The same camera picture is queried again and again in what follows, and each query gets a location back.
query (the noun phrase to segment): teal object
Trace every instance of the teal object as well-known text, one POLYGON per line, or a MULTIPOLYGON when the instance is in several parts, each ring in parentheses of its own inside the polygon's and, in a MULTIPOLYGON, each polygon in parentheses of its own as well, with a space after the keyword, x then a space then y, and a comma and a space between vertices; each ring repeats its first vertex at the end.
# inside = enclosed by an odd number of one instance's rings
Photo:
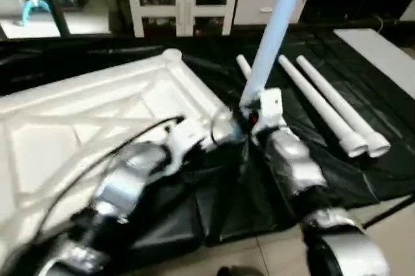
POLYGON ((27 24, 30 12, 33 10, 33 8, 38 8, 38 7, 46 10, 47 12, 51 12, 49 4, 46 1, 44 1, 44 0, 27 0, 25 5, 23 6, 23 12, 21 14, 21 23, 22 23, 23 26, 25 26, 27 24))

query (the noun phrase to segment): black fabric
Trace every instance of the black fabric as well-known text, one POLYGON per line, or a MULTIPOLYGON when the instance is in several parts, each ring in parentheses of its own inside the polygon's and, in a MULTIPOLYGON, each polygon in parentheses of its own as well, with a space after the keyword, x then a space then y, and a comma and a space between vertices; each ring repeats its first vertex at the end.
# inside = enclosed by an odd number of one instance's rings
MULTIPOLYGON (((252 63, 260 37, 33 40, 0 44, 0 92, 30 87, 104 69, 177 48, 183 60, 217 96, 236 106, 244 77, 235 57, 252 63)), ((302 54, 353 107, 392 143, 379 159, 348 158, 337 139, 276 63, 268 86, 282 90, 285 120, 321 166, 330 191, 345 207, 358 207, 415 192, 414 100, 331 32, 291 32, 281 53, 292 63, 302 54)), ((198 157, 181 176, 148 190, 131 221, 129 250, 117 266, 132 269, 216 244, 295 224, 279 194, 276 176, 249 147, 198 157)))

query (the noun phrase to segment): blue rod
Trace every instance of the blue rod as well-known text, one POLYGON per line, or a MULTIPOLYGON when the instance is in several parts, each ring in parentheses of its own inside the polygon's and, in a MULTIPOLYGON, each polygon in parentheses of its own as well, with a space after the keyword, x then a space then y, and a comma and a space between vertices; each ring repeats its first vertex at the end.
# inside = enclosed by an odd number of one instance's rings
POLYGON ((245 106, 255 99, 258 92, 265 87, 272 65, 276 59, 284 35, 287 31, 290 17, 297 0, 277 0, 272 11, 271 19, 265 28, 261 43, 252 65, 251 75, 242 93, 240 106, 245 106))

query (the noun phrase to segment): tiled floor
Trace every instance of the tiled floor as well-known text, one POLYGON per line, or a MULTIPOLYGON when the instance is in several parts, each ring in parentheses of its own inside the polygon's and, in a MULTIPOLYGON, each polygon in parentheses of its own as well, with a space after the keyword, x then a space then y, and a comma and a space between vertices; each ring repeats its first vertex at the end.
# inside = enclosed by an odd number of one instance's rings
MULTIPOLYGON (((351 211, 359 219, 369 219, 402 198, 351 211)), ((368 234, 390 261, 391 276, 415 275, 415 206, 371 227, 368 234)), ((266 276, 310 276, 305 262, 305 246, 298 227, 288 231, 202 248, 178 259, 145 268, 129 276, 216 276, 222 266, 251 266, 266 276)))

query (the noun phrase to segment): white pvc pipe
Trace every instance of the white pvc pipe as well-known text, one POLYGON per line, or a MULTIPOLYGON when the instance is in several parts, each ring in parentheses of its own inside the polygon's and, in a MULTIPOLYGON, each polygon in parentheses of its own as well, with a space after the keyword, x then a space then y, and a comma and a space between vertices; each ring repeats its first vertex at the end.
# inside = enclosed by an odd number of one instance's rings
POLYGON ((252 74, 245 85, 239 106, 251 103, 258 92, 264 89, 296 3, 297 0, 276 0, 270 21, 259 44, 254 64, 252 64, 252 74))
POLYGON ((241 68, 243 75, 246 79, 248 79, 249 74, 251 73, 251 67, 249 66, 249 63, 246 61, 244 55, 238 55, 238 57, 236 57, 236 61, 239 64, 239 67, 241 68))
POLYGON ((374 131, 304 56, 297 57, 297 62, 344 120, 366 140, 370 157, 379 157, 389 151, 390 143, 385 137, 374 131))
POLYGON ((349 157, 356 157, 368 149, 366 141, 354 132, 346 121, 330 106, 323 96, 305 79, 284 55, 279 56, 278 62, 294 83, 300 88, 308 101, 314 106, 323 120, 340 140, 340 146, 349 157))

